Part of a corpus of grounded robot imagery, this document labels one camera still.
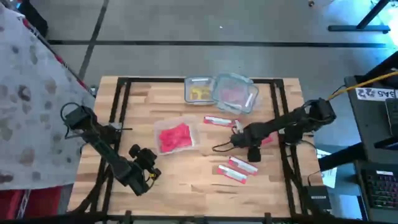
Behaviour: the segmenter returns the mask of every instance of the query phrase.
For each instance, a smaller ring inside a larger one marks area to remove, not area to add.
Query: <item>wooden tabletop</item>
[[[117,77],[103,77],[95,102],[95,113],[100,123],[106,124],[114,98]],[[289,110],[303,104],[300,83],[297,78],[285,78],[285,92]],[[260,105],[256,110],[242,117],[243,125],[254,121],[268,121],[274,118],[268,84],[256,84],[260,90]],[[124,90],[119,100],[120,110]],[[133,83],[128,99],[125,128],[119,154],[129,157],[128,150],[133,144],[148,147],[155,151],[154,122],[182,115],[195,115],[200,132],[200,145],[193,151],[183,151],[159,156],[156,168],[162,175],[146,194],[137,197],[129,187],[114,181],[109,204],[110,215],[123,215],[131,210],[135,215],[204,215],[219,217],[262,217],[271,212],[272,217],[289,217],[282,160],[276,133],[273,142],[262,146],[262,161],[254,165],[259,168],[257,176],[249,176],[246,184],[241,184],[216,173],[218,165],[226,165],[228,156],[246,159],[247,149],[234,149],[219,153],[212,146],[228,142],[231,129],[203,124],[206,115],[221,118],[236,118],[222,113],[215,106],[193,106],[184,101],[183,83]],[[282,111],[279,92],[279,108]],[[297,146],[297,155],[304,185],[307,176],[319,171],[314,148],[309,144]],[[76,208],[94,186],[100,156],[91,147],[82,152],[80,165],[70,198],[69,210]],[[310,176],[313,185],[321,185],[319,173]],[[299,199],[293,185],[296,210],[299,212]],[[99,205],[102,205],[102,191]]]

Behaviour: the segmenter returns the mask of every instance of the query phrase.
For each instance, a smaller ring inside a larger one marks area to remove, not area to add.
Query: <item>patterned cloth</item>
[[[2,4],[0,68],[0,190],[73,183],[84,142],[64,139],[60,108],[94,98]]]

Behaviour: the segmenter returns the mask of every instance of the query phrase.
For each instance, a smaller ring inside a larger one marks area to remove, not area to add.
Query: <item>white sticker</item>
[[[388,171],[379,171],[379,170],[376,170],[376,173],[377,173],[377,174],[380,174],[380,175],[394,175],[393,172],[388,172]]]
[[[355,88],[359,100],[385,101],[388,98],[397,98],[397,90],[383,88]]]
[[[320,159],[325,156],[329,156],[330,152],[325,152],[320,149],[317,149],[317,158]],[[337,167],[326,170],[322,172],[322,181],[328,187],[335,188],[336,185],[336,176],[337,176]]]
[[[241,174],[240,172],[238,172],[236,170],[232,170],[229,167],[226,167],[223,165],[218,166],[218,173],[223,174],[223,175],[230,177],[234,180],[237,180],[239,182],[242,182],[243,184],[246,183],[246,179],[248,178],[246,175]]]
[[[253,93],[250,93],[250,96],[249,96],[249,98],[248,98],[246,104],[244,105],[245,107],[248,107],[248,106],[249,106],[249,103],[250,103],[252,97],[253,97]]]
[[[244,161],[242,161],[238,158],[232,157],[232,156],[229,157],[228,163],[231,166],[236,166],[236,167],[246,171],[249,174],[254,175],[254,174],[257,174],[257,171],[258,171],[257,167],[252,166],[252,165],[248,164],[247,162],[244,162]]]
[[[211,116],[205,116],[205,119],[208,121],[212,121],[213,123],[218,123],[218,124],[232,123],[232,121],[230,119],[216,118],[216,117],[211,117]]]
[[[193,81],[193,82],[202,82],[202,81],[208,81],[208,80],[209,80],[208,78],[195,78],[195,79],[193,79],[191,81]]]

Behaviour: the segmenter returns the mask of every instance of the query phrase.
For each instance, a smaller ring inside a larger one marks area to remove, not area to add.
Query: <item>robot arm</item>
[[[130,186],[137,196],[149,190],[144,177],[144,170],[150,173],[152,180],[156,180],[161,174],[155,169],[157,156],[150,149],[141,149],[133,145],[129,151],[135,161],[128,161],[125,157],[119,156],[110,144],[114,144],[120,138],[120,132],[112,126],[102,126],[97,122],[93,110],[85,106],[79,106],[63,118],[65,125],[71,130],[83,131],[79,134],[83,140],[91,144],[102,158],[109,164],[114,178],[123,186]]]
[[[231,143],[234,147],[248,147],[248,161],[259,162],[261,161],[259,150],[261,141],[270,133],[284,129],[285,142],[297,144],[303,138],[303,133],[317,131],[335,119],[336,114],[329,101],[321,98],[310,100],[292,112],[268,122],[247,125],[243,131],[231,136]]]

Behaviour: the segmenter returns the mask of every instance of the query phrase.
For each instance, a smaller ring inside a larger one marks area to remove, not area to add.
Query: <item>clear plastic tray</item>
[[[189,77],[184,81],[185,102],[193,105],[212,105],[211,98],[212,77]]]
[[[220,74],[214,81],[211,97],[217,107],[234,114],[252,111],[259,89],[250,78],[237,74]]]
[[[198,146],[200,138],[197,122],[196,116],[181,116],[155,122],[155,145],[158,154],[171,154]],[[188,126],[188,133],[182,133],[186,126]]]

